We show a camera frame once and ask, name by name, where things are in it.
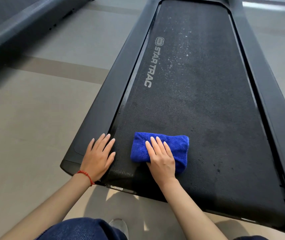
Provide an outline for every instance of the floor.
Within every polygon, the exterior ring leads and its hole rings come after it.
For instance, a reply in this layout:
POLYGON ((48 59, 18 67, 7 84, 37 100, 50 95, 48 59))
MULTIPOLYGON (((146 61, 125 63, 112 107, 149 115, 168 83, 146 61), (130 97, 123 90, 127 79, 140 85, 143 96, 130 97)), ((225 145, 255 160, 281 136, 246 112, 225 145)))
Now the floor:
MULTIPOLYGON (((59 164, 146 1, 88 3, 0 72, 0 236, 69 180, 59 164)), ((285 30, 261 23, 259 10, 246 12, 285 96, 285 30)), ((130 239, 184 239, 168 204, 101 186, 66 219, 82 216, 123 218, 130 239)), ((228 239, 285 240, 270 228, 208 216, 228 239)))

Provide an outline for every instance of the white shoe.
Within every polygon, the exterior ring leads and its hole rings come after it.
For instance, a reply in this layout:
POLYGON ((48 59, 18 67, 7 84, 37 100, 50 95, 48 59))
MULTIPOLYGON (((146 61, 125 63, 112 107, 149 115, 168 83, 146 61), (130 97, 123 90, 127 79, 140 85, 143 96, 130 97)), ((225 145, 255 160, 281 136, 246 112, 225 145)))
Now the white shoe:
POLYGON ((128 227, 126 222, 124 222, 122 219, 114 219, 109 222, 109 225, 120 230, 126 236, 127 240, 129 240, 128 227))

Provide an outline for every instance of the blue microfiber towel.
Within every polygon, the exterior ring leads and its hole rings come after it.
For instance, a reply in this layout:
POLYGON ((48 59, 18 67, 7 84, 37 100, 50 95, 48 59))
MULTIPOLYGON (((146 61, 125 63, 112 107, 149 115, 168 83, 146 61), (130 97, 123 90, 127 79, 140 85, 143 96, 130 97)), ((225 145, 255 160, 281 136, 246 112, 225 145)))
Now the blue microfiber towel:
POLYGON ((187 153, 189 148, 188 136, 166 136, 163 134, 135 132, 130 159, 136 163, 145 161, 150 162, 145 142, 150 142, 150 137, 154 137, 156 139, 156 136, 158 136, 162 142, 165 141, 168 144, 173 158, 176 161, 176 173, 182 173, 187 167, 187 153))

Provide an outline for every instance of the jeans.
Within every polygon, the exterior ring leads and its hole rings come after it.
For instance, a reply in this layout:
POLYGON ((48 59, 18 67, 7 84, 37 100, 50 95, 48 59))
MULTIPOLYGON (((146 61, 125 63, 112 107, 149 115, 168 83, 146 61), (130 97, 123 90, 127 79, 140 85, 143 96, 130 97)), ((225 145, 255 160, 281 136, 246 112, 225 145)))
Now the jeans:
POLYGON ((48 228, 37 240, 127 240, 118 229, 102 219, 69 219, 48 228))

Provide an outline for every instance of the red bracelet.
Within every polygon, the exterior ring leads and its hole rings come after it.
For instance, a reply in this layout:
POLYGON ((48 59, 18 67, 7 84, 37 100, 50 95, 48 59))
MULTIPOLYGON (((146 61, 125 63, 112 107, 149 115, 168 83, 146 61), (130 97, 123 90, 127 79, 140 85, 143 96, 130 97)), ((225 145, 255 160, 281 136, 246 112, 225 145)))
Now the red bracelet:
POLYGON ((85 172, 85 171, 83 171, 83 170, 79 170, 77 173, 82 173, 82 174, 86 175, 86 176, 89 178, 89 180, 90 180, 91 186, 93 186, 93 185, 95 184, 95 183, 91 180, 91 178, 90 178, 90 176, 89 176, 89 174, 88 174, 87 172, 85 172))

